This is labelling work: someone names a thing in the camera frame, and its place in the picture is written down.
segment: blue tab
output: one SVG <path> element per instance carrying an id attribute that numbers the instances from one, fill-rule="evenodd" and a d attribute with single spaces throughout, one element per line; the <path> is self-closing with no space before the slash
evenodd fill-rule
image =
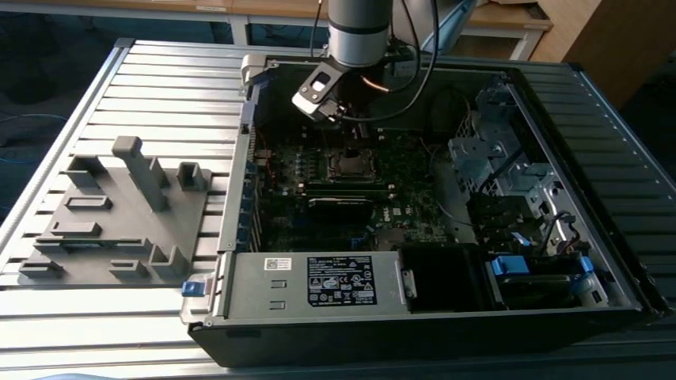
<path id="1" fill-rule="evenodd" d="M 531 241 L 524 237 L 524 235 L 519 234 L 518 232 L 512 232 L 511 234 L 524 247 L 531 246 Z"/>
<path id="2" fill-rule="evenodd" d="M 186 281 L 180 287 L 180 294 L 184 297 L 204 297 L 206 284 L 199 281 Z"/>
<path id="3" fill-rule="evenodd" d="M 500 256 L 491 262 L 491 267 L 496 276 L 528 275 L 531 273 L 524 256 Z"/>
<path id="4" fill-rule="evenodd" d="M 594 263 L 587 256 L 580 259 L 582 269 L 586 273 L 594 273 Z"/>

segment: floor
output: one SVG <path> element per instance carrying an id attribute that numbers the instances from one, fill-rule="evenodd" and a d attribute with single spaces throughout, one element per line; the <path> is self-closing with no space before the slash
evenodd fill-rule
<path id="1" fill-rule="evenodd" d="M 27 25 L 46 28 L 54 36 L 54 41 L 46 43 L 46 51 L 59 51 L 36 58 L 55 84 L 54 96 L 31 105 L 12 103 L 0 92 L 0 221 L 8 213 L 15 199 L 39 165 L 51 142 L 60 131 L 63 122 L 55 119 L 20 119 L 3 123 L 3 118 L 26 113 L 48 113 L 68 117 L 96 75 L 102 63 L 120 37 L 134 37 L 143 40 L 174 40 L 203 43 L 231 43 L 230 28 L 226 24 L 215 25 L 194 21 L 136 20 L 96 17 L 94 24 L 75 16 L 50 16 L 40 18 L 35 15 L 23 16 L 26 25 L 7 26 L 7 17 L 16 17 L 15 13 L 0 13 L 0 26 L 7 29 L 15 27 L 23 31 Z M 259 45 L 307 47 L 311 28 L 256 26 L 252 28 L 252 41 Z M 0 28 L 0 72 L 10 78 L 7 72 L 8 53 L 3 38 L 8 34 Z M 326 32 L 318 34 L 318 46 L 326 43 Z M 666 169 L 676 174 L 676 156 L 671 154 L 676 143 L 676 85 L 662 79 L 654 81 L 638 92 L 623 110 L 623 115 L 634 126 L 655 156 Z"/>

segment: wire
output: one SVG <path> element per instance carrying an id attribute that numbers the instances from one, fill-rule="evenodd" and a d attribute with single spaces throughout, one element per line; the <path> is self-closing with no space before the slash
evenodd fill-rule
<path id="1" fill-rule="evenodd" d="M 342 116 L 343 120 L 354 121 L 359 123 L 375 123 L 378 121 L 390 120 L 403 114 L 407 113 L 407 111 L 414 107 L 415 102 L 420 98 L 420 94 L 424 91 L 424 88 L 427 87 L 427 84 L 430 82 L 430 76 L 432 75 L 432 71 L 435 71 L 435 64 L 436 64 L 436 58 L 440 53 L 440 11 L 436 9 L 436 0 L 431 0 L 432 2 L 432 22 L 435 23 L 435 50 L 432 51 L 432 59 L 430 61 L 427 73 L 424 73 L 423 83 L 420 83 L 419 91 L 415 93 L 414 98 L 411 99 L 411 102 L 408 105 L 402 108 L 399 111 L 392 112 L 390 115 L 384 116 L 376 116 L 376 117 L 367 117 L 367 118 L 358 118 L 351 116 Z"/>
<path id="2" fill-rule="evenodd" d="M 3 119 L 0 120 L 0 123 L 6 123 L 8 121 L 12 121 L 12 120 L 16 120 L 16 119 L 22 119 L 24 117 L 44 117 L 44 118 L 50 118 L 50 119 L 59 119 L 62 121 L 68 121 L 68 119 L 63 116 L 59 116 L 59 115 L 50 115 L 47 113 L 30 113 L 30 114 L 26 114 L 26 115 L 16 115 L 16 116 L 10 116 L 7 119 Z"/>
<path id="3" fill-rule="evenodd" d="M 446 216 L 448 216 L 451 219 L 454 219 L 458 223 L 460 224 L 464 224 L 466 226 L 470 226 L 470 227 L 475 227 L 475 225 L 472 223 L 468 223 L 466 221 L 463 221 L 462 219 L 456 218 L 446 209 L 444 209 L 444 206 L 442 205 L 442 202 L 438 200 L 436 201 L 436 205 L 440 207 L 440 210 L 442 212 L 444 213 Z"/>
<path id="4" fill-rule="evenodd" d="M 8 160 L 7 158 L 0 158 L 0 162 L 4 162 L 6 164 L 28 165 L 28 164 L 38 164 L 40 162 L 40 160 L 38 160 L 38 161 L 15 161 L 15 160 Z"/>
<path id="5" fill-rule="evenodd" d="M 439 145 L 435 149 L 435 151 L 432 152 L 432 154 L 430 155 L 430 174 L 432 174 L 432 165 L 435 164 L 435 155 L 436 155 L 436 151 L 443 147 L 444 145 Z"/>
<path id="6" fill-rule="evenodd" d="M 424 150 L 427 151 L 427 154 L 432 155 L 432 150 L 430 150 L 430 148 L 427 147 L 427 144 L 424 143 L 423 138 L 420 137 L 419 140 L 420 140 L 420 143 L 423 144 L 423 147 L 424 147 Z"/>
<path id="7" fill-rule="evenodd" d="M 572 231 L 572 239 L 571 241 L 563 246 L 562 250 L 558 253 L 564 253 L 568 248 L 571 248 L 579 241 L 580 241 L 580 232 L 576 230 L 576 228 L 572 226 L 572 223 L 568 223 L 568 229 Z"/>
<path id="8" fill-rule="evenodd" d="M 550 241 L 550 237 L 552 236 L 554 227 L 556 226 L 556 222 L 560 219 L 571 215 L 571 213 L 566 210 L 562 210 L 554 215 L 554 219 L 547 224 L 546 233 L 542 235 L 542 246 L 538 249 L 538 256 L 543 256 L 547 251 L 547 242 Z"/>
<path id="9" fill-rule="evenodd" d="M 315 54 L 312 51 L 312 46 L 315 44 L 315 32 L 318 31 L 319 14 L 322 13 L 322 4 L 323 4 L 323 0 L 319 0 L 318 14 L 315 15 L 315 23 L 312 24 L 312 32 L 310 33 L 310 56 L 312 58 L 315 57 Z"/>
<path id="10" fill-rule="evenodd" d="M 432 92 L 432 95 L 430 96 L 430 100 L 424 104 L 426 110 L 424 110 L 424 124 L 423 124 L 424 129 L 423 129 L 423 131 L 426 131 L 426 132 L 432 132 L 435 130 L 435 126 L 432 123 L 432 120 L 435 119 L 432 117 L 432 111 L 435 110 L 436 101 L 438 101 L 440 95 L 443 93 L 446 93 L 447 91 L 450 93 L 456 93 L 458 95 L 460 95 L 463 97 L 463 101 L 466 102 L 466 107 L 467 107 L 467 113 L 466 113 L 466 118 L 460 121 L 460 126 L 466 125 L 468 127 L 471 125 L 472 107 L 471 107 L 470 101 L 467 100 L 466 93 L 463 93 L 463 91 L 460 91 L 454 85 L 448 84 L 448 85 L 443 85 L 440 88 L 438 88 Z"/>
<path id="11" fill-rule="evenodd" d="M 515 153 L 511 154 L 511 156 L 506 159 L 503 162 L 503 165 L 500 165 L 500 168 L 486 178 L 484 182 L 482 182 L 482 185 L 476 192 L 482 193 L 484 191 L 486 186 L 503 174 L 503 172 L 510 168 L 511 164 L 515 163 L 519 156 L 522 156 L 522 153 L 524 153 L 524 148 L 519 147 L 518 150 L 515 150 Z"/>
<path id="12" fill-rule="evenodd" d="M 368 78 L 363 76 L 362 80 L 364 81 L 364 83 L 367 84 L 367 86 L 375 88 L 379 91 L 383 91 L 384 93 L 400 93 L 402 91 L 404 91 L 406 89 L 408 89 L 410 86 L 414 84 L 414 81 L 419 77 L 419 74 L 420 74 L 420 42 L 419 42 L 419 33 L 415 31 L 414 19 L 411 18 L 410 7 L 406 5 L 406 0 L 400 0 L 400 1 L 402 1 L 402 6 L 404 7 L 406 18 L 407 18 L 407 20 L 410 22 L 411 34 L 414 35 L 414 44 L 415 44 L 414 45 L 415 46 L 415 74 L 410 78 L 410 80 L 399 88 L 396 88 L 396 89 L 388 89 L 384 85 L 379 85 L 379 84 L 371 82 L 371 80 L 368 80 Z"/>

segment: power supply label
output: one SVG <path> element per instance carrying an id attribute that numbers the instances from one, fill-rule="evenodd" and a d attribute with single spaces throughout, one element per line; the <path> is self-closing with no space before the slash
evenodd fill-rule
<path id="1" fill-rule="evenodd" d="M 371 256 L 308 257 L 312 307 L 376 305 Z"/>

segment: motherboard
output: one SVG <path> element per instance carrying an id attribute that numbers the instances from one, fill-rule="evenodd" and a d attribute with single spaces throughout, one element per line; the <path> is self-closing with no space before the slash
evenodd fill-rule
<path id="1" fill-rule="evenodd" d="M 430 149 L 442 145 L 382 128 L 362 146 L 346 145 L 342 130 L 299 126 L 275 132 L 258 132 L 262 250 L 384 251 L 408 241 L 452 238 L 430 174 Z"/>

